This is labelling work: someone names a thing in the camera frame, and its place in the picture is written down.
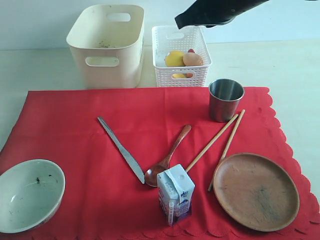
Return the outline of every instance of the white plastic basket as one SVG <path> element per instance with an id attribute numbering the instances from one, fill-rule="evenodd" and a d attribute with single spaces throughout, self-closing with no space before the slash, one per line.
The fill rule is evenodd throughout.
<path id="1" fill-rule="evenodd" d="M 193 49 L 202 57 L 202 66 L 167 67 L 166 55 L 174 50 Z M 200 26 L 155 26 L 152 28 L 152 54 L 158 87 L 203 87 L 212 63 Z M 190 78 L 173 78 L 173 74 L 192 74 Z"/>
<path id="2" fill-rule="evenodd" d="M 66 41 L 89 89 L 135 88 L 140 81 L 144 9 L 98 4 L 86 8 Z"/>

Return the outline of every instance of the red tablecloth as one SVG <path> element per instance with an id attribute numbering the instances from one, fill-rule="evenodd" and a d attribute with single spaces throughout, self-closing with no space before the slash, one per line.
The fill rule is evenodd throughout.
<path id="1" fill-rule="evenodd" d="M 164 158 L 182 127 L 191 124 L 170 163 L 186 168 L 224 126 L 208 116 L 207 88 L 30 91 L 0 153 L 0 173 L 26 160 L 48 159 L 65 173 L 65 194 L 46 224 L 0 234 L 0 239 L 320 239 L 319 204 L 286 144 L 268 92 L 265 87 L 245 88 L 237 112 L 246 112 L 227 156 L 260 154 L 289 173 L 300 195 L 300 209 L 288 227 L 270 233 L 250 230 L 229 217 L 214 193 L 207 192 L 233 125 L 188 172 L 196 185 L 192 216 L 169 227 L 158 189 L 141 184 L 97 121 L 98 116 L 105 119 L 144 171 Z"/>

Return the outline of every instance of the stainless steel cup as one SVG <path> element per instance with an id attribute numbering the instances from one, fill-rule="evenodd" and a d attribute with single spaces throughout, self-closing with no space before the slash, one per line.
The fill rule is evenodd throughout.
<path id="1" fill-rule="evenodd" d="M 221 78 L 210 83 L 209 92 L 209 116 L 222 123 L 234 116 L 245 89 L 234 80 Z"/>

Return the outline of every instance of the wooden chopstick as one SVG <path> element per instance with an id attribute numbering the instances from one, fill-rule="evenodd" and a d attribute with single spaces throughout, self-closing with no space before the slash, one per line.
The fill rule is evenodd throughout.
<path id="1" fill-rule="evenodd" d="M 239 114 L 234 115 L 227 124 L 214 136 L 214 138 L 204 147 L 204 149 L 195 157 L 195 159 L 190 163 L 190 165 L 185 169 L 188 172 L 198 160 L 205 154 L 205 152 L 211 147 L 212 144 L 224 133 L 224 131 L 236 120 Z"/>
<path id="2" fill-rule="evenodd" d="M 240 115 L 239 115 L 239 118 L 238 118 L 238 120 L 236 121 L 236 123 L 235 123 L 235 125 L 234 125 L 234 127 L 233 127 L 233 130 L 232 130 L 232 132 L 231 132 L 231 134 L 230 134 L 230 137 L 229 137 L 229 139 L 228 139 L 228 142 L 227 142 L 226 145 L 225 145 L 225 148 L 224 148 L 224 150 L 223 150 L 223 153 L 222 153 L 222 156 L 221 156 L 221 158 L 220 158 L 220 161 L 226 157 L 227 152 L 228 152 L 228 149 L 229 149 L 230 144 L 231 144 L 231 141 L 232 141 L 232 139 L 234 138 L 234 136 L 235 136 L 235 134 L 236 134 L 236 131 L 237 131 L 238 127 L 239 127 L 239 124 L 240 124 L 240 122 L 241 122 L 242 117 L 243 117 L 244 114 L 245 114 L 245 111 L 246 111 L 245 109 L 243 109 L 243 110 L 241 111 L 241 113 L 240 113 Z M 211 189 L 212 189 L 214 177 L 215 177 L 215 173 L 213 173 L 213 175 L 212 175 L 212 180 L 211 180 L 210 186 L 209 186 L 209 188 L 208 188 L 208 191 L 209 191 L 209 192 L 210 192 Z"/>

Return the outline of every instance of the wooden spoon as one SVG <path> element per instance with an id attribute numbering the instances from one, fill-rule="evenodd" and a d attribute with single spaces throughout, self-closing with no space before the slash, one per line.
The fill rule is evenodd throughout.
<path id="1" fill-rule="evenodd" d="M 159 163 L 153 165 L 146 173 L 144 174 L 145 183 L 151 187 L 157 187 L 157 174 L 162 173 L 163 171 L 169 168 L 169 163 L 172 155 L 174 154 L 176 148 L 181 143 L 182 139 L 189 133 L 191 130 L 191 125 L 187 124 L 182 129 L 180 135 L 175 140 L 169 154 Z"/>

